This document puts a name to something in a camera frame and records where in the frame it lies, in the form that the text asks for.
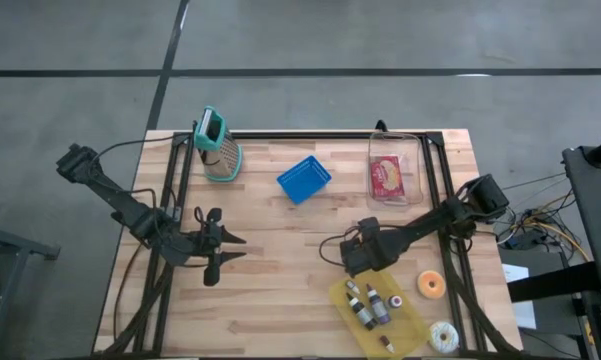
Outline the yellow translucent tray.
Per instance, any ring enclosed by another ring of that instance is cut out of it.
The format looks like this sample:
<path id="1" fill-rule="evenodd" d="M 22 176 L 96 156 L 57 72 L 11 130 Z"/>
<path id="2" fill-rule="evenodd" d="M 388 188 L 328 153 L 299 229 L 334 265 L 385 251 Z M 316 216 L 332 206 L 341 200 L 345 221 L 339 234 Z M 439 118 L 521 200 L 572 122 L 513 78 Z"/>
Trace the yellow translucent tray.
<path id="1" fill-rule="evenodd" d="M 360 290 L 359 294 L 346 287 L 345 282 L 347 280 L 352 280 L 357 285 Z M 388 324 L 381 325 L 375 318 L 367 297 L 367 283 L 377 290 L 384 301 L 391 317 Z M 347 293 L 357 297 L 374 316 L 377 326 L 373 330 L 367 330 L 357 319 L 348 304 Z M 390 308 L 388 306 L 387 299 L 392 295 L 398 295 L 402 298 L 403 304 L 400 308 Z M 347 277 L 339 279 L 329 288 L 329 300 L 335 306 L 349 332 L 356 339 L 358 346 L 369 360 L 401 360 L 424 345 L 430 338 L 424 320 L 411 305 L 394 277 L 386 270 L 380 272 L 366 271 L 353 279 Z M 382 345 L 380 342 L 382 335 L 389 338 L 395 348 L 394 353 L 388 352 Z"/>

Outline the black food colouring bottle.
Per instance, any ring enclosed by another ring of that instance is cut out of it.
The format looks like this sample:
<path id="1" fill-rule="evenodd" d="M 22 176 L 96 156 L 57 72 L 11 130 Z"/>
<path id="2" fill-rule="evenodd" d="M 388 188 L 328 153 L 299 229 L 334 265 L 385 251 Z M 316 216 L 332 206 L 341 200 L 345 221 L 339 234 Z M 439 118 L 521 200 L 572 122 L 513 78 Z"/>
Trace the black food colouring bottle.
<path id="1" fill-rule="evenodd" d="M 377 321 L 364 304 L 350 293 L 346 294 L 347 301 L 360 323 L 369 331 L 377 326 Z"/>

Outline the black stand bar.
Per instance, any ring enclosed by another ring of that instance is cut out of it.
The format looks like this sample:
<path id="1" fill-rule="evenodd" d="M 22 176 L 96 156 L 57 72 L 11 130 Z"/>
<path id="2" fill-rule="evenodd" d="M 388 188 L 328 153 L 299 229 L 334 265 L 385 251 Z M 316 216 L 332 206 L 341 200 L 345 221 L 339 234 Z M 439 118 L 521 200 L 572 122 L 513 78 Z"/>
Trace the black stand bar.
<path id="1" fill-rule="evenodd" d="M 507 284 L 513 303 L 568 295 L 582 291 L 601 290 L 601 281 L 594 262 L 535 275 Z"/>

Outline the red snack packet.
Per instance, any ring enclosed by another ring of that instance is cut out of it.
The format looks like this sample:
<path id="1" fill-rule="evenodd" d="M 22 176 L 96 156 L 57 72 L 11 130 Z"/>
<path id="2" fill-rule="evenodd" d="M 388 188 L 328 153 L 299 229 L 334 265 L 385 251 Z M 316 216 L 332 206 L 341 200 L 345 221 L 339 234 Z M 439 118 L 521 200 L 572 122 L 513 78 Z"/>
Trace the red snack packet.
<path id="1" fill-rule="evenodd" d="M 375 156 L 370 162 L 371 194 L 385 200 L 405 195 L 399 158 L 395 155 Z"/>

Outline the white paper sheet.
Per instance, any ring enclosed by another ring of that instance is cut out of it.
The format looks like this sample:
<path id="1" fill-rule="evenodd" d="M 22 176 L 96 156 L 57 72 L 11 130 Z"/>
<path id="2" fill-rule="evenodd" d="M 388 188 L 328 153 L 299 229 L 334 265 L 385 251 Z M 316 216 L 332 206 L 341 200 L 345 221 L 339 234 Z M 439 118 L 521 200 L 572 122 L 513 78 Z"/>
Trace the white paper sheet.
<path id="1" fill-rule="evenodd" d="M 503 264 L 502 268 L 507 283 L 529 277 L 529 269 L 527 267 Z M 533 330 L 536 329 L 536 318 L 532 301 L 528 300 L 514 303 L 513 309 L 518 327 Z"/>

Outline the teal metal box grater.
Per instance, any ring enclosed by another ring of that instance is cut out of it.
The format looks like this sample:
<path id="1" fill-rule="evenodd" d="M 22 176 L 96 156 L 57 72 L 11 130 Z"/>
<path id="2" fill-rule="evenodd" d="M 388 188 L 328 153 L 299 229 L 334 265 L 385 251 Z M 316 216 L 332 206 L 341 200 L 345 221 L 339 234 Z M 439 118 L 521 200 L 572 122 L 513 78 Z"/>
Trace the teal metal box grater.
<path id="1" fill-rule="evenodd" d="M 204 108 L 194 131 L 205 176 L 215 182 L 233 181 L 241 168 L 242 147 L 234 140 L 226 120 L 211 106 Z"/>

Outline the white frosted toy donut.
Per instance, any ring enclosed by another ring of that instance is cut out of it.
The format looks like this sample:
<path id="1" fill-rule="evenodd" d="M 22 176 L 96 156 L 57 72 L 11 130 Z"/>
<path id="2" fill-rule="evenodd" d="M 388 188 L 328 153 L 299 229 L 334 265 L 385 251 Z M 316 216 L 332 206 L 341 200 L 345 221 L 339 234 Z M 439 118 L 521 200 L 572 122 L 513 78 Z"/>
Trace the white frosted toy donut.
<path id="1" fill-rule="evenodd" d="M 439 353 L 449 354 L 459 348 L 456 328 L 445 321 L 437 321 L 429 327 L 431 347 Z"/>

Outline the blue plastic basket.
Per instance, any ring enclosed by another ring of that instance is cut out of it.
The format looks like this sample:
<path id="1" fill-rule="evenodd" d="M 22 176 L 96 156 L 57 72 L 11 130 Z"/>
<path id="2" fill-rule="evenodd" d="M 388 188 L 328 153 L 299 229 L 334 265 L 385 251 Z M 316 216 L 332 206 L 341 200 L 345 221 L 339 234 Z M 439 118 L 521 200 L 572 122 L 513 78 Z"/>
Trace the blue plastic basket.
<path id="1" fill-rule="evenodd" d="M 330 173 L 310 155 L 277 177 L 289 199 L 299 205 L 325 187 L 332 179 Z"/>

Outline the purple food colouring bottle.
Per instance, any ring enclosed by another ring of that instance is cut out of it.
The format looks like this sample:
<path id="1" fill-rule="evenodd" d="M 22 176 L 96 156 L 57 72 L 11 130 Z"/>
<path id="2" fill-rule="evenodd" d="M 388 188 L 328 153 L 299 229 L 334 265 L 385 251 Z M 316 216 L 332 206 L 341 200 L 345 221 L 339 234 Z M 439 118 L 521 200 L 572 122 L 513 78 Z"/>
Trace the purple food colouring bottle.
<path id="1" fill-rule="evenodd" d="M 381 325 L 388 324 L 391 321 L 389 312 L 385 306 L 384 301 L 379 296 L 377 290 L 372 287 L 369 283 L 366 284 L 367 297 L 371 305 L 371 309 Z"/>

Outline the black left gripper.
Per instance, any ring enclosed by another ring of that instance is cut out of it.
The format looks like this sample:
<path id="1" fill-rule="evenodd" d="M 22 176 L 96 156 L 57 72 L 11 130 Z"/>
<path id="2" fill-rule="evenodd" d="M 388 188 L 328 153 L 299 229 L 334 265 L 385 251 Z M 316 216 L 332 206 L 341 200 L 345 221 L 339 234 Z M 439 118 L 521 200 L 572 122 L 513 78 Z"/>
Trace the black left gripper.
<path id="1" fill-rule="evenodd" d="M 220 208 L 212 208 L 207 215 L 201 208 L 194 209 L 194 219 L 200 225 L 197 231 L 185 233 L 185 238 L 190 243 L 191 256 L 204 257 L 207 265 L 204 270 L 203 283 L 205 286 L 214 286 L 220 279 L 220 266 L 237 258 L 246 256 L 245 252 L 219 252 L 222 243 L 245 244 L 246 241 L 231 232 L 225 226 L 218 225 L 222 218 Z"/>

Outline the orange toy donut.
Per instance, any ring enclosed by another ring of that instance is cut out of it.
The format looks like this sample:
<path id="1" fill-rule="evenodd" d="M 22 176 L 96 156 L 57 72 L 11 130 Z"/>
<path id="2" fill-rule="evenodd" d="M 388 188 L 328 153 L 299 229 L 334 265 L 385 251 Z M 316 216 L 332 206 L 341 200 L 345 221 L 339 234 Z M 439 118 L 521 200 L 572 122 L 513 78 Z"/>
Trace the orange toy donut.
<path id="1" fill-rule="evenodd" d="M 433 270 L 423 271 L 417 278 L 420 294 L 428 299 L 442 298 L 446 293 L 446 282 L 443 276 Z"/>

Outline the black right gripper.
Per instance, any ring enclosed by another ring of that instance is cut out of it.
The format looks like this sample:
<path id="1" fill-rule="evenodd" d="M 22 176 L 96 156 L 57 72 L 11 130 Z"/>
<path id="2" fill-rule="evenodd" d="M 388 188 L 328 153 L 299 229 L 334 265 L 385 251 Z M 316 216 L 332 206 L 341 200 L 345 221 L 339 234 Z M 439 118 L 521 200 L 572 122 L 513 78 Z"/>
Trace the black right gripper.
<path id="1" fill-rule="evenodd" d="M 351 277 L 367 270 L 380 271 L 398 260 L 398 228 L 382 226 L 375 217 L 358 222 L 351 240 L 340 243 L 345 272 Z"/>

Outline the black metal rig frame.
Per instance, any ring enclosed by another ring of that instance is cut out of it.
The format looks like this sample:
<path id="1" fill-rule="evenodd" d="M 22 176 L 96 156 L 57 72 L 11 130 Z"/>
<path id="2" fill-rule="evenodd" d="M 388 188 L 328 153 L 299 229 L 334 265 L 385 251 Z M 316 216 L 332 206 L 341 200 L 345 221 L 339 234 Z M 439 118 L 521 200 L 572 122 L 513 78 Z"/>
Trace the black metal rig frame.
<path id="1" fill-rule="evenodd" d="M 174 272 L 160 355 L 174 358 L 366 358 L 329 288 L 346 277 L 321 260 L 319 243 L 340 235 L 356 221 L 376 216 L 402 225 L 432 209 L 423 155 L 418 153 L 423 201 L 412 207 L 373 210 L 366 200 L 367 145 L 371 131 L 236 131 L 245 162 L 231 183 L 213 183 L 203 175 L 199 155 L 187 185 L 182 229 L 198 228 L 195 206 L 222 209 L 222 224 L 246 239 L 227 246 L 245 257 L 221 266 L 220 281 L 205 287 L 202 269 Z M 423 131 L 425 140 L 443 140 L 447 178 L 454 190 L 479 170 L 468 130 Z M 309 155 L 315 156 L 332 180 L 316 195 L 295 206 L 276 178 Z M 489 234 L 474 238 L 467 255 L 480 306 L 507 341 L 521 348 L 513 306 L 495 241 Z M 447 298 L 428 300 L 418 293 L 422 271 L 443 271 L 437 234 L 410 247 L 387 269 L 428 329 L 437 320 L 451 321 Z"/>

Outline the clear plastic container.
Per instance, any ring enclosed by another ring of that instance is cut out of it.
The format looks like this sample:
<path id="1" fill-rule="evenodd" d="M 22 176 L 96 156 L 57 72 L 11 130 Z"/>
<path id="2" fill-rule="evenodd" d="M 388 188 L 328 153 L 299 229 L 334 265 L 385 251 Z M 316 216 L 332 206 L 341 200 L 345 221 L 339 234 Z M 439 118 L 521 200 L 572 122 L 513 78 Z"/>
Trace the clear plastic container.
<path id="1" fill-rule="evenodd" d="M 398 211 L 419 204 L 423 200 L 421 190 L 421 145 L 415 135 L 396 132 L 375 132 L 370 136 L 367 152 L 367 204 L 372 209 Z M 399 158 L 402 180 L 405 190 L 403 197 L 385 200 L 374 199 L 371 194 L 370 162 L 375 156 L 395 155 Z"/>

